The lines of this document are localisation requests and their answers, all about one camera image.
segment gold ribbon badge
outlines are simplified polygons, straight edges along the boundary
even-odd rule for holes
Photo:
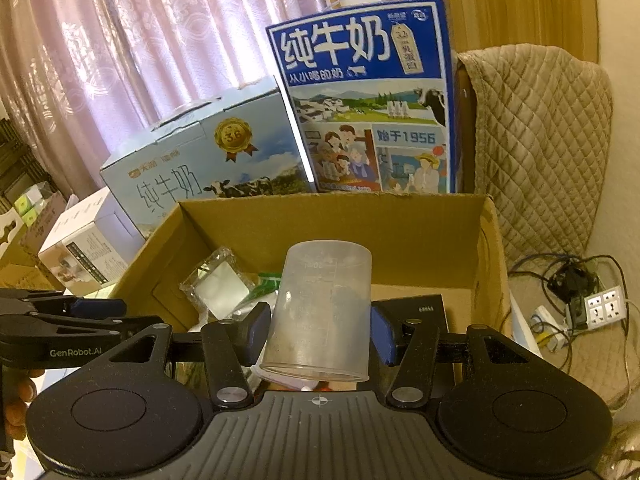
[[[222,121],[216,127],[216,144],[221,150],[226,151],[226,159],[236,161],[236,155],[240,152],[248,153],[254,156],[254,152],[258,151],[251,144],[251,127],[242,119],[237,117],[229,117]]]

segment metal screw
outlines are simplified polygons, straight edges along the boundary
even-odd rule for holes
[[[227,386],[226,388],[220,388],[216,393],[216,397],[227,404],[245,400],[248,395],[249,394],[244,388],[239,388],[238,386]]]
[[[398,402],[417,402],[422,399],[422,391],[412,386],[402,386],[393,390],[391,396]]]

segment floral patterned curtain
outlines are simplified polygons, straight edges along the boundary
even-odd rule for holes
[[[264,27],[324,0],[0,0],[0,96],[65,192],[191,100],[275,70]]]

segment translucent plastic cup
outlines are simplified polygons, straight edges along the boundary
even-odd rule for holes
[[[369,379],[371,253],[314,240],[287,252],[261,368],[318,381]]]

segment gray gripper base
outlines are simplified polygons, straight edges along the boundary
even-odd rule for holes
[[[417,413],[372,392],[266,392],[216,415],[191,449],[140,480],[489,480],[452,455]],[[593,480],[586,472],[575,477]],[[45,480],[66,477],[49,472]]]

